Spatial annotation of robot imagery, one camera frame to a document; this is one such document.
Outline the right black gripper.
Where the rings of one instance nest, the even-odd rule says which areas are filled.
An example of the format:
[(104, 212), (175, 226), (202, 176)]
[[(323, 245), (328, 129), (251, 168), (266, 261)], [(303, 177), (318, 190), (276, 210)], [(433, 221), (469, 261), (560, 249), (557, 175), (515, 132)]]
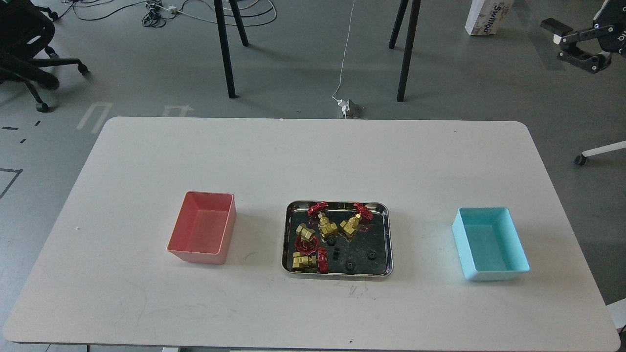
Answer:
[(626, 2), (604, 0), (592, 24), (575, 30), (554, 18), (540, 27), (552, 33), (559, 47), (557, 58), (588, 73), (599, 73), (612, 62), (613, 54), (626, 55)]

